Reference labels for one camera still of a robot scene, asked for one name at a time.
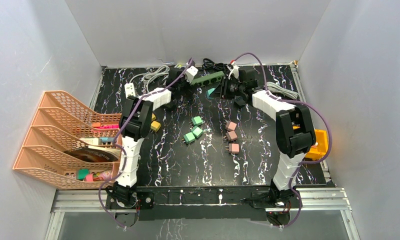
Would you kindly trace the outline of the teal plug adapter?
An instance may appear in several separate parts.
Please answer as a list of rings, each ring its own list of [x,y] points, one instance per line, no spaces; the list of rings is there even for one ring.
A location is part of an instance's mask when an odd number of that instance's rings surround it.
[[[211,99],[211,94],[215,91],[215,88],[210,88],[206,91],[206,98]]]

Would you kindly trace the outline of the green power strip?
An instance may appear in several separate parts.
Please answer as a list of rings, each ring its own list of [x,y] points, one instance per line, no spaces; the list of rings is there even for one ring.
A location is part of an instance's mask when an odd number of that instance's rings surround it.
[[[225,77],[225,74],[223,71],[218,71],[212,74],[204,75],[198,78],[194,78],[191,82],[190,85],[200,88],[200,87],[205,87],[211,84],[219,83],[223,78]]]

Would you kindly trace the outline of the mint green plug adapter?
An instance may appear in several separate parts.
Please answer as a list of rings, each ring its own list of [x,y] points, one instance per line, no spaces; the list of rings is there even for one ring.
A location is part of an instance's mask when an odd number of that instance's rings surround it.
[[[191,125],[193,127],[201,126],[203,123],[204,123],[204,121],[200,116],[194,116],[194,117],[191,118]]]

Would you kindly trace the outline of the pink plug adapter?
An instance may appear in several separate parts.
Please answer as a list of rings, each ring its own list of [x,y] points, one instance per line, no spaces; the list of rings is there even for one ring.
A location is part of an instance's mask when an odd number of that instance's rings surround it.
[[[237,133],[232,130],[232,131],[228,131],[225,133],[225,135],[223,136],[223,139],[229,143],[234,142],[238,139],[238,135]]]
[[[226,121],[226,123],[225,123],[225,129],[226,129],[228,132],[235,131],[236,128],[237,128],[237,124],[236,124],[235,122],[229,121],[229,120]]]
[[[229,154],[239,154],[240,152],[240,145],[238,143],[229,143],[226,147],[225,150],[229,153]]]

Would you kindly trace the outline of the light green plug adapter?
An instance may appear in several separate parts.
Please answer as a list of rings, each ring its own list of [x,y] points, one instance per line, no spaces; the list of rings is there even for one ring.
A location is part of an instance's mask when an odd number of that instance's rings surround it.
[[[196,139],[198,139],[204,131],[199,126],[195,126],[191,129],[190,132],[194,135]]]

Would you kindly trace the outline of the white power strip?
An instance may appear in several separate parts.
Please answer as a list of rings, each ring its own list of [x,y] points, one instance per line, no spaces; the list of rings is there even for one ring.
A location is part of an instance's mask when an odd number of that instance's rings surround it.
[[[136,97],[136,89],[133,82],[128,82],[124,85],[125,89],[125,97],[128,99],[129,97]]]

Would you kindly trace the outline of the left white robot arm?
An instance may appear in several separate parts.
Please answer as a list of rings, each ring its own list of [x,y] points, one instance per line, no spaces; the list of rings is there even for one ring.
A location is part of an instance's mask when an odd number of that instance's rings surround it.
[[[138,203],[136,194],[138,160],[141,146],[150,132],[153,111],[169,104],[172,98],[170,88],[186,75],[188,68],[165,87],[157,87],[141,96],[130,96],[119,122],[119,131],[113,140],[114,146],[121,149],[117,175],[114,184],[106,188],[108,196],[122,208],[134,208]]]

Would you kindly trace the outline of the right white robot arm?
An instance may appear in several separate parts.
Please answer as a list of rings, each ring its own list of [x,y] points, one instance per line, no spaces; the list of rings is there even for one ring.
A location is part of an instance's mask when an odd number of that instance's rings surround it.
[[[259,86],[252,70],[230,67],[212,98],[236,99],[261,110],[275,121],[275,140],[279,150],[279,162],[271,180],[269,191],[256,190],[245,199],[254,208],[283,207],[291,198],[298,196],[295,177],[311,147],[316,134],[311,113],[304,105],[295,105],[273,95],[265,86]]]

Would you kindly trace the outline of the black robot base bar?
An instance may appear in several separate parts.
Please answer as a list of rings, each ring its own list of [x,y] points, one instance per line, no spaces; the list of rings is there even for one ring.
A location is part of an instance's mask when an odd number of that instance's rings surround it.
[[[122,187],[105,189],[106,208],[135,219],[250,219],[286,225],[298,209],[299,191],[279,191],[273,185],[198,187]]]

